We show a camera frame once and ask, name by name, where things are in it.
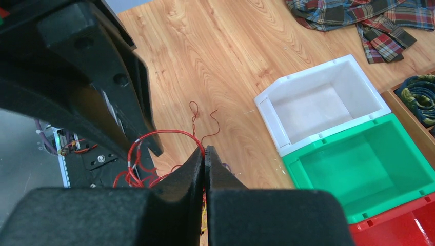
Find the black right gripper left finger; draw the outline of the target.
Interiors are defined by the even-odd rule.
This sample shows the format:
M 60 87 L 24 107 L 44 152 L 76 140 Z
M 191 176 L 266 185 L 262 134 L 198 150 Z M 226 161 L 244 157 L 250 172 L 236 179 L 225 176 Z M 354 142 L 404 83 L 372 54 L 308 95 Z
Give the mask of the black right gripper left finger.
M 16 205 L 1 245 L 199 245 L 204 157 L 152 188 L 38 188 Z

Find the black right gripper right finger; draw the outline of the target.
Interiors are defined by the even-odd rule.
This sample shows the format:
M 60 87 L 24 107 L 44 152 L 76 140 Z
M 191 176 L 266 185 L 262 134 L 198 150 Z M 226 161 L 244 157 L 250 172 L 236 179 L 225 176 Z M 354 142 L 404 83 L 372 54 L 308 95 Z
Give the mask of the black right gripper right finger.
M 210 245 L 354 245 L 343 209 L 316 189 L 249 189 L 206 148 Z

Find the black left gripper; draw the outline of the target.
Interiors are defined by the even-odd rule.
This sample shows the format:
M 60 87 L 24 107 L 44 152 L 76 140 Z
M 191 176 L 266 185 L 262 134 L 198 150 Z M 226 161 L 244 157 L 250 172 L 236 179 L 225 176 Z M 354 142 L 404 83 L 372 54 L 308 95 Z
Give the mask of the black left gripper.
M 105 1 L 1 1 L 1 108 L 119 157 L 156 130 L 147 67 Z

